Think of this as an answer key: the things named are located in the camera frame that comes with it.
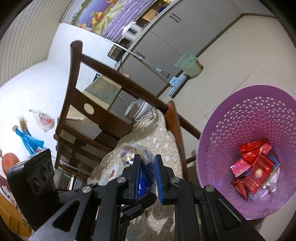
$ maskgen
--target white wall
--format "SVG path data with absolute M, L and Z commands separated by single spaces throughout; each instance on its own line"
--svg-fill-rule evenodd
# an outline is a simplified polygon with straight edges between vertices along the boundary
M 18 117 L 28 120 L 28 129 L 32 136 L 44 140 L 52 156 L 56 156 L 53 134 L 57 125 L 65 98 L 70 69 L 70 44 L 74 40 L 83 41 L 83 53 L 110 67 L 115 61 L 107 57 L 112 44 L 89 31 L 65 23 L 60 24 L 54 37 L 48 60 L 36 64 L 15 76 L 0 88 L 0 149 L 3 154 L 12 152 L 21 160 L 29 156 L 20 138 L 12 131 L 19 125 Z M 95 77 L 96 72 L 81 64 L 77 88 L 84 90 Z M 35 124 L 30 108 L 40 109 L 55 120 L 55 128 L 44 133 Z

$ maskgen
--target red box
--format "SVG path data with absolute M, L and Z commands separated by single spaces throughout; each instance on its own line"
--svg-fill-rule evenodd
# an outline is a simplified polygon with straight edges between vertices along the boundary
M 274 163 L 265 154 L 260 154 L 254 162 L 250 173 L 243 180 L 243 184 L 255 194 L 265 180 L 272 173 Z
M 239 159 L 236 163 L 234 163 L 230 168 L 235 177 L 239 177 L 244 174 L 246 170 L 251 167 L 243 158 Z
M 267 142 L 260 147 L 259 153 L 267 154 L 271 150 L 271 148 L 272 146 Z

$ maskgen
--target white plastic bag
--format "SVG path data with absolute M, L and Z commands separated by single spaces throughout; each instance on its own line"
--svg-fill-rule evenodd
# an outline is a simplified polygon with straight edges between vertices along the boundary
M 40 110 L 29 109 L 29 112 L 33 113 L 36 124 L 44 132 L 48 132 L 50 129 L 54 128 L 54 118 L 49 114 L 46 114 Z
M 139 196 L 143 196 L 148 192 L 155 193 L 156 177 L 153 153 L 145 146 L 123 143 L 121 146 L 120 157 L 124 167 L 128 167 L 133 164 L 135 154 L 139 154 L 141 156 Z
M 266 186 L 271 193 L 276 191 L 276 183 L 279 180 L 279 168 L 266 180 Z

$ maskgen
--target blue gripper pad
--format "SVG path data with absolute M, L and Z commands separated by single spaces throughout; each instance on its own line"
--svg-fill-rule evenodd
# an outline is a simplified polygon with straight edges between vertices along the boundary
M 140 174 L 141 174 L 141 157 L 140 157 L 140 155 L 136 159 L 138 160 L 138 165 L 137 165 L 137 172 L 136 172 L 137 176 L 136 176 L 136 186 L 135 186 L 135 202 L 138 201 L 139 189 L 140 189 Z
M 162 204 L 163 203 L 163 185 L 162 185 L 162 181 L 161 181 L 159 163 L 158 163 L 157 156 L 154 157 L 154 168 L 155 168 L 155 177 L 156 177 L 158 198 L 159 198 L 160 203 Z

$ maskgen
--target wooden chair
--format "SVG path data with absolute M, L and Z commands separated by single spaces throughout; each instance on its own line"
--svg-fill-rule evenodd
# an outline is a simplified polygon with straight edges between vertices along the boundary
M 65 167 L 60 163 L 61 155 L 64 155 L 70 161 L 69 164 L 73 166 L 78 166 L 80 168 L 85 168 L 89 170 L 85 164 L 82 164 L 80 160 L 77 159 L 75 153 L 79 153 L 98 164 L 101 162 L 101 158 L 94 156 L 93 154 L 83 150 L 81 146 L 85 144 L 89 144 L 99 150 L 103 150 L 106 153 L 115 149 L 118 141 L 123 136 L 129 134 L 133 129 L 132 125 L 124 122 L 123 120 L 119 119 L 115 115 L 111 114 L 110 112 L 106 111 L 95 102 L 90 100 L 84 94 L 82 94 L 79 90 L 76 89 L 76 83 L 78 79 L 79 69 L 81 62 L 85 63 L 89 67 L 93 68 L 97 72 L 101 73 L 102 75 L 112 79 L 114 82 L 118 83 L 122 86 L 122 89 L 126 91 L 128 94 L 132 95 L 135 98 L 141 98 L 154 106 L 155 108 L 159 109 L 165 117 L 167 123 L 167 129 L 171 131 L 176 139 L 176 144 L 179 150 L 179 155 L 181 158 L 182 164 L 182 172 L 183 177 L 185 180 L 188 180 L 187 174 L 187 167 L 186 165 L 195 160 L 195 156 L 185 159 L 185 152 L 184 152 L 184 145 L 181 135 L 180 126 L 187 130 L 190 134 L 194 137 L 199 139 L 200 132 L 193 127 L 188 121 L 186 121 L 182 116 L 180 116 L 175 108 L 174 102 L 170 101 L 167 104 L 163 103 L 153 94 L 139 86 L 138 84 L 134 83 L 129 78 L 121 75 L 119 72 L 109 68 L 108 66 L 90 58 L 82 54 L 82 42 L 74 41 L 71 43 L 71 66 L 70 66 L 70 75 L 69 81 L 67 86 L 67 92 L 64 100 L 64 104 L 62 107 L 61 115 L 58 120 L 56 133 L 54 138 L 57 140 L 57 158 L 55 163 L 55 168 L 58 166 L 62 167 L 66 171 L 77 175 L 82 178 L 87 178 L 87 175 L 84 175 L 81 172 L 78 172 L 75 169 L 69 169 L 69 167 Z M 94 112 L 87 113 L 84 105 L 90 104 Z M 67 114 L 72 105 L 76 108 L 79 112 L 89 118 L 91 121 L 98 124 L 98 126 L 102 129 L 102 133 L 98 135 L 97 138 L 94 140 L 84 136 L 83 134 L 79 133 L 77 130 L 74 130 L 67 126 L 66 118 Z M 76 137 L 75 144 L 72 144 L 61 137 L 61 132 L 66 131 L 70 135 Z

